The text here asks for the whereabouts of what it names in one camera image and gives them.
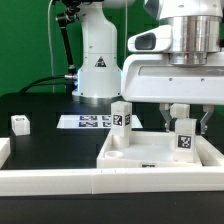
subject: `black cable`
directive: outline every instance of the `black cable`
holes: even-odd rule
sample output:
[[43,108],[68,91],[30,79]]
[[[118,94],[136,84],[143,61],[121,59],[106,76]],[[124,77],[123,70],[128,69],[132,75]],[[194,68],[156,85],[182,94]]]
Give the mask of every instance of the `black cable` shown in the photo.
[[29,90],[32,87],[38,87],[38,86],[56,86],[56,85],[66,85],[66,84],[67,83],[65,83],[65,82],[34,84],[34,85],[30,86],[28,89],[26,89],[26,92],[27,92],[27,90]]
[[40,82],[45,82],[45,81],[49,81],[49,80],[56,80],[56,79],[64,79],[64,76],[50,76],[50,77],[46,77],[46,78],[43,78],[43,79],[38,79],[32,83],[30,83],[28,86],[25,86],[24,88],[22,88],[19,93],[26,93],[26,91],[28,89],[30,89],[31,87],[35,86],[35,84],[38,84]]
[[68,32],[67,32],[66,27],[69,23],[72,23],[75,21],[74,15],[75,15],[76,11],[74,11],[74,12],[71,11],[71,13],[73,15],[73,16],[71,16],[71,20],[69,19],[68,13],[69,12],[58,14],[56,21],[58,22],[58,25],[61,30],[61,35],[63,38],[65,53],[67,56],[68,73],[74,75],[77,73],[77,71],[76,71],[76,68],[75,68],[75,65],[73,62],[72,51],[71,51],[70,41],[69,41]]

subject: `small white cube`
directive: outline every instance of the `small white cube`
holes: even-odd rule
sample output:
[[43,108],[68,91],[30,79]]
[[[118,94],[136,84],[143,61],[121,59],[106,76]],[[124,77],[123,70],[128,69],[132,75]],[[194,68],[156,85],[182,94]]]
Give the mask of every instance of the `small white cube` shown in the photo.
[[25,115],[11,116],[12,130],[16,136],[30,135],[30,121]]
[[188,104],[173,104],[170,107],[170,115],[172,118],[189,118],[190,105]]

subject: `white box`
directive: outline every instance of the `white box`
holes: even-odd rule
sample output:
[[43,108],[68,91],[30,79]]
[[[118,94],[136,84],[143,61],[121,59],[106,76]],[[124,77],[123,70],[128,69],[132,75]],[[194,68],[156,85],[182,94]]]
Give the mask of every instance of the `white box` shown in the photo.
[[196,150],[193,163],[173,159],[175,133],[132,131],[130,145],[119,149],[113,137],[110,132],[97,157],[97,168],[202,167]]
[[16,136],[30,135],[30,121],[25,115],[11,116],[12,130]]

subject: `cable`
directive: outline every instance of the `cable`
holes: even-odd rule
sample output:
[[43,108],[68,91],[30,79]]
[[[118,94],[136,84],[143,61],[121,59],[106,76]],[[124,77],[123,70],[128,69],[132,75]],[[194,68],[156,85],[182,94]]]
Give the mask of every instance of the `cable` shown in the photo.
[[48,41],[49,41],[49,49],[50,49],[50,58],[51,58],[51,75],[55,76],[54,71],[54,55],[53,55],[53,47],[52,47],[52,35],[51,35],[51,6],[54,0],[51,0],[48,6],[48,16],[47,16],[47,24],[48,24]]
[[66,85],[67,83],[65,82],[57,82],[57,83],[42,83],[42,84],[35,84],[32,86],[29,86],[26,88],[26,91],[23,91],[22,93],[27,92],[27,90],[29,90],[32,87],[38,87],[38,86],[56,86],[56,85]]
[[128,39],[128,0],[125,1],[124,61],[127,58],[127,39]]
[[25,93],[29,88],[35,86],[36,84],[38,84],[40,82],[45,82],[45,81],[49,81],[49,80],[56,80],[56,79],[64,79],[64,76],[54,76],[54,77],[50,76],[50,77],[46,77],[46,78],[43,78],[43,79],[36,80],[36,81],[30,83],[28,86],[25,86],[24,88],[22,88],[19,91],[19,93]]

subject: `warning label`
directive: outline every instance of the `warning label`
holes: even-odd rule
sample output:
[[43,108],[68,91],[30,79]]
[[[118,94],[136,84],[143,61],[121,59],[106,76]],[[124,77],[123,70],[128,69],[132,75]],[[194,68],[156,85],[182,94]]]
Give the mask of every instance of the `warning label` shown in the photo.
[[95,67],[107,67],[105,64],[105,61],[103,60],[103,57],[100,57],[99,60],[97,61]]

